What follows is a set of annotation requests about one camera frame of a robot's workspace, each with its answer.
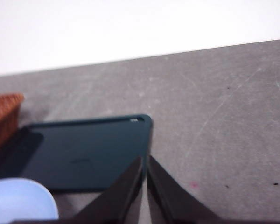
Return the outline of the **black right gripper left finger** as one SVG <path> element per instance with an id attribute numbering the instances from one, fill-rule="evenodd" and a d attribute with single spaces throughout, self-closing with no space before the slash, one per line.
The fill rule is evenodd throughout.
<path id="1" fill-rule="evenodd" d="M 77 213 L 74 224 L 123 224 L 142 187 L 143 159 L 137 157 L 100 196 Z"/>

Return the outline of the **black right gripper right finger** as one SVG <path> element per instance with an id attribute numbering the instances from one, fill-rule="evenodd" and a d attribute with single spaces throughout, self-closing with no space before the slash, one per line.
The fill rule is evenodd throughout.
<path id="1" fill-rule="evenodd" d="M 153 156 L 147 160 L 147 188 L 168 224 L 223 221 L 182 188 Z"/>

